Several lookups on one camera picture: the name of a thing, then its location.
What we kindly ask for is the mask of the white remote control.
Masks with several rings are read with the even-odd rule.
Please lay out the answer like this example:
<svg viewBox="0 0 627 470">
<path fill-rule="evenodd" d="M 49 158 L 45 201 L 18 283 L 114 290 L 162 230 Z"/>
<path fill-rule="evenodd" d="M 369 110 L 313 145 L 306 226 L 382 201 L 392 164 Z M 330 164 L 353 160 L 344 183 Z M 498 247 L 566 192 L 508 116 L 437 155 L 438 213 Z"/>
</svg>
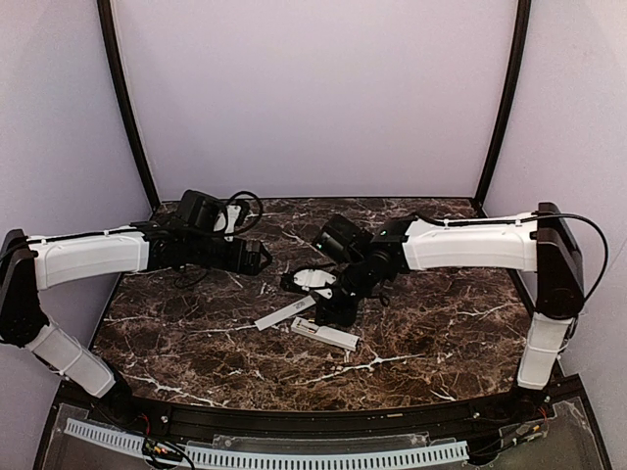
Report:
<svg viewBox="0 0 627 470">
<path fill-rule="evenodd" d="M 359 336 L 328 326 L 319 326 L 317 332 L 312 332 L 306 327 L 307 324 L 315 323 L 296 317 L 291 324 L 291 332 L 350 352 L 354 352 L 357 349 L 360 340 Z"/>
</svg>

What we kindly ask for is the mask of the left black frame post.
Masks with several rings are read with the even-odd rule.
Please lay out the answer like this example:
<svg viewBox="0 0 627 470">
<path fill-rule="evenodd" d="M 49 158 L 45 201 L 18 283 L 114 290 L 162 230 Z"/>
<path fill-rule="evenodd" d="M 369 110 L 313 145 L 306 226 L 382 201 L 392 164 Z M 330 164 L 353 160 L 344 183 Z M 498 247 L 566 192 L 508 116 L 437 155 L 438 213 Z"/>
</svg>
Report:
<svg viewBox="0 0 627 470">
<path fill-rule="evenodd" d="M 146 196 L 149 207 L 154 212 L 160 207 L 161 200 L 152 172 L 149 168 L 148 159 L 131 104 L 114 22 L 113 2 L 110 0 L 97 0 L 96 5 L 110 76 L 117 98 L 123 128 L 144 195 Z"/>
</svg>

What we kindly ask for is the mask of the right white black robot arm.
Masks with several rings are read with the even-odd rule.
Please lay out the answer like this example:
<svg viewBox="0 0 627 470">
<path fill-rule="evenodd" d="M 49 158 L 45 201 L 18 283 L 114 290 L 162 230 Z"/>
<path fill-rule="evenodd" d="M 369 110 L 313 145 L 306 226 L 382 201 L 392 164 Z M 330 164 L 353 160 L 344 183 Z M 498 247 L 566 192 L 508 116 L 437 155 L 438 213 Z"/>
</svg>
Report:
<svg viewBox="0 0 627 470">
<path fill-rule="evenodd" d="M 435 219 L 417 212 L 375 232 L 335 214 L 313 245 L 343 265 L 316 305 L 318 325 L 351 326 L 376 285 L 400 274 L 442 267 L 490 267 L 534 272 L 537 299 L 516 379 L 499 413 L 529 418 L 547 396 L 560 349 L 593 288 L 584 285 L 583 256 L 568 227 L 572 214 L 553 203 L 502 218 Z"/>
</svg>

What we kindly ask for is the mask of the right black frame post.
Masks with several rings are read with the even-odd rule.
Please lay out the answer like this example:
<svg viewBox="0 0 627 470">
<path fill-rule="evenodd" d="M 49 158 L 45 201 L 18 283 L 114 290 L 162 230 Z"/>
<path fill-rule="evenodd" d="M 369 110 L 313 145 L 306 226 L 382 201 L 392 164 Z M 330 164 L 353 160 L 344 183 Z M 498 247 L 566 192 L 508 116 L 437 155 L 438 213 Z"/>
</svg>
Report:
<svg viewBox="0 0 627 470">
<path fill-rule="evenodd" d="M 531 0 L 519 0 L 516 4 L 516 15 L 510 51 L 508 54 L 502 96 L 496 114 L 488 152 L 486 154 L 485 162 L 483 164 L 481 175 L 474 194 L 474 202 L 479 208 L 482 208 L 485 205 L 496 171 L 501 149 L 505 141 L 508 120 L 524 56 L 531 7 Z"/>
</svg>

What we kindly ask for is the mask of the white battery cover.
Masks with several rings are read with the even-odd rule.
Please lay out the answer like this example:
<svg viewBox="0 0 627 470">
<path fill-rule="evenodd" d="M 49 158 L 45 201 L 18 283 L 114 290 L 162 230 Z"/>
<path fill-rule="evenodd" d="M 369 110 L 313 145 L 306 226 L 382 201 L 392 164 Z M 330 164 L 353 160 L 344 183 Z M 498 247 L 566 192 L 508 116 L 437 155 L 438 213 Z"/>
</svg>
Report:
<svg viewBox="0 0 627 470">
<path fill-rule="evenodd" d="M 280 308 L 279 310 L 256 320 L 255 326 L 259 331 L 264 331 L 265 329 L 277 323 L 280 323 L 281 321 L 288 319 L 314 305 L 314 298 L 311 296 L 305 296 L 290 305 Z"/>
</svg>

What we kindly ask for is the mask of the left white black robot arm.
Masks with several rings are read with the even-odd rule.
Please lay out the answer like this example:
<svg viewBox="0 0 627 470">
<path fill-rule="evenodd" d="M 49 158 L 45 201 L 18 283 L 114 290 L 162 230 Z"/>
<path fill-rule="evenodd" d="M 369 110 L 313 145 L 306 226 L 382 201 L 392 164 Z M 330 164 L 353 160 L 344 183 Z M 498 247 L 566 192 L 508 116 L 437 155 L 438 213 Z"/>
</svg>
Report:
<svg viewBox="0 0 627 470">
<path fill-rule="evenodd" d="M 127 394 L 128 386 L 112 366 L 42 310 L 40 292 L 101 275 L 188 265 L 258 275 L 272 257 L 261 242 L 242 237 L 249 229 L 245 195 L 239 192 L 223 202 L 187 190 L 162 223 L 53 237 L 10 231 L 1 249 L 2 343 L 29 350 L 96 399 Z"/>
</svg>

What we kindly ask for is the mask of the black front rail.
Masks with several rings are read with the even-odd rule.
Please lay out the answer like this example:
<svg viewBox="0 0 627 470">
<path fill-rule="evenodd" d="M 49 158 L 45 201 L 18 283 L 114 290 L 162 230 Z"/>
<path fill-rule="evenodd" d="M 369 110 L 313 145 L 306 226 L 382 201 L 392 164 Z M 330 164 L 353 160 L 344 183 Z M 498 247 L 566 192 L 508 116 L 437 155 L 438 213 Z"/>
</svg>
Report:
<svg viewBox="0 0 627 470">
<path fill-rule="evenodd" d="M 482 440 L 507 425 L 529 422 L 566 390 L 563 377 L 541 392 L 510 391 L 476 399 L 362 411 L 258 411 L 181 404 L 126 395 L 99 403 L 79 386 L 63 385 L 61 398 L 98 423 L 175 442 L 214 436 L 340 439 L 413 432 L 431 438 Z"/>
</svg>

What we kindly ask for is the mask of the black frame post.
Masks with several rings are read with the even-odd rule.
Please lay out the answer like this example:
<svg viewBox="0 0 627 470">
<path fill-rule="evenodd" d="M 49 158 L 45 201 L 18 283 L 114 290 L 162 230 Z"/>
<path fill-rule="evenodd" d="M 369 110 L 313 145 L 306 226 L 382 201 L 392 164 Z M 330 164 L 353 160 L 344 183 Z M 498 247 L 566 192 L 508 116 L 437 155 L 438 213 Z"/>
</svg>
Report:
<svg viewBox="0 0 627 470">
<path fill-rule="evenodd" d="M 516 4 L 516 15 L 510 51 L 508 54 L 502 96 L 496 114 L 488 152 L 486 154 L 485 162 L 483 164 L 481 175 L 474 194 L 474 202 L 479 208 L 482 208 L 485 205 L 496 171 L 501 149 L 505 141 L 508 120 L 524 56 L 531 7 L 531 0 L 519 0 Z"/>
<path fill-rule="evenodd" d="M 148 159 L 131 104 L 114 22 L 113 2 L 110 0 L 97 0 L 96 5 L 110 76 L 117 98 L 123 128 L 144 195 L 146 196 L 149 207 L 154 212 L 160 207 L 161 200 L 152 172 L 149 168 Z"/>
</svg>

